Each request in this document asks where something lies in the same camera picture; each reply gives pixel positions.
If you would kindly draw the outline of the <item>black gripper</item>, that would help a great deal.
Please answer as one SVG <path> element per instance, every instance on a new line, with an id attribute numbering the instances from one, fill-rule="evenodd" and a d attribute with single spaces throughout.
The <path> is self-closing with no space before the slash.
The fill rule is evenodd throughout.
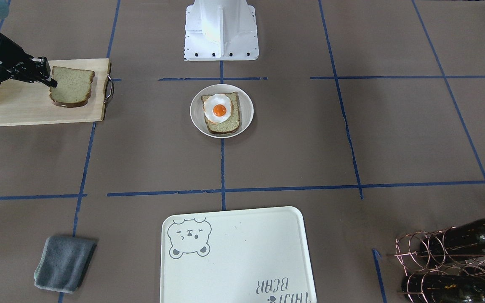
<path id="1" fill-rule="evenodd" d="M 49 88 L 58 83 L 51 77 L 46 57 L 33 57 L 6 36 L 0 36 L 0 83 L 18 80 L 33 84 L 40 82 Z"/>

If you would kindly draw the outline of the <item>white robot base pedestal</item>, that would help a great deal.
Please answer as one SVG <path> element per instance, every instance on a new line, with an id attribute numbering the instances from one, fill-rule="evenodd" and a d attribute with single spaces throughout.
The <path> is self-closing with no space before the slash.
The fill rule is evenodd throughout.
<path id="1" fill-rule="evenodd" d="M 186 7 L 184 60 L 257 60 L 259 54 L 256 11 L 246 0 L 195 0 Z"/>

